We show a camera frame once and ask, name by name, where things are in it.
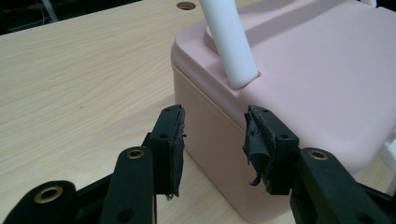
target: wooden table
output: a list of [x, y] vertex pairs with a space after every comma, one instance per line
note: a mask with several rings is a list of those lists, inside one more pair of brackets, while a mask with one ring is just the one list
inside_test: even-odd
[[[181, 10], [175, 0], [144, 0], [0, 36], [1, 220], [35, 186], [63, 179], [81, 189], [140, 146], [174, 103], [174, 37], [204, 18], [192, 2]], [[187, 153], [180, 198], [159, 196], [158, 219], [246, 223]]]

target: pink plastic container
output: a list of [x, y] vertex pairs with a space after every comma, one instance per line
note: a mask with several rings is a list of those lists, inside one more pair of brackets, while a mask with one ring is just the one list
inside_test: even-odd
[[248, 185], [248, 105], [356, 173], [396, 127], [396, 13], [355, 0], [266, 0], [239, 12], [259, 77], [232, 89], [202, 21], [177, 34], [175, 95], [186, 149], [242, 217], [263, 223], [289, 211], [289, 198]]

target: white tube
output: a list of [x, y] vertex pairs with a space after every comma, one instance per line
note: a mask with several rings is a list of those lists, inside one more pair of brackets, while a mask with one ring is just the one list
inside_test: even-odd
[[47, 12], [49, 13], [50, 19], [53, 22], [58, 21], [58, 17], [56, 16], [55, 11], [52, 8], [52, 4], [50, 3], [50, 0], [42, 0], [42, 2]]
[[247, 85], [258, 74], [234, 0], [200, 0], [220, 59], [234, 89]]

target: metal screw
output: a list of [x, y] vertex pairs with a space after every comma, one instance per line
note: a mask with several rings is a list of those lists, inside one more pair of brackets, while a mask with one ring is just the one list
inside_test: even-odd
[[59, 185], [42, 189], [35, 196], [35, 203], [50, 203], [59, 198], [63, 192], [64, 189]]
[[129, 151], [128, 154], [126, 154], [126, 157], [128, 157], [129, 159], [135, 160], [135, 159], [141, 158], [144, 155], [145, 155], [145, 152], [143, 150], [133, 149], [133, 150]]
[[326, 161], [327, 159], [329, 159], [329, 156], [326, 153], [318, 150], [311, 150], [309, 152], [309, 156], [319, 161]]

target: brass screw hole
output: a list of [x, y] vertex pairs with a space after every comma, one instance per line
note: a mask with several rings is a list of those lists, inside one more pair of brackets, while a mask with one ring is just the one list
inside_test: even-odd
[[134, 159], [139, 159], [139, 158], [141, 158], [144, 155], [145, 155], [145, 152], [143, 150], [133, 149], [133, 150], [128, 152], [126, 157], [128, 157], [129, 159], [134, 160]]
[[329, 159], [329, 156], [321, 151], [317, 151], [317, 150], [312, 150], [309, 152], [309, 155], [319, 161], [326, 161], [327, 159]]
[[35, 196], [35, 203], [50, 203], [59, 198], [63, 192], [64, 189], [59, 185], [42, 189]]
[[179, 2], [176, 6], [182, 10], [193, 10], [196, 8], [196, 5], [192, 2]]

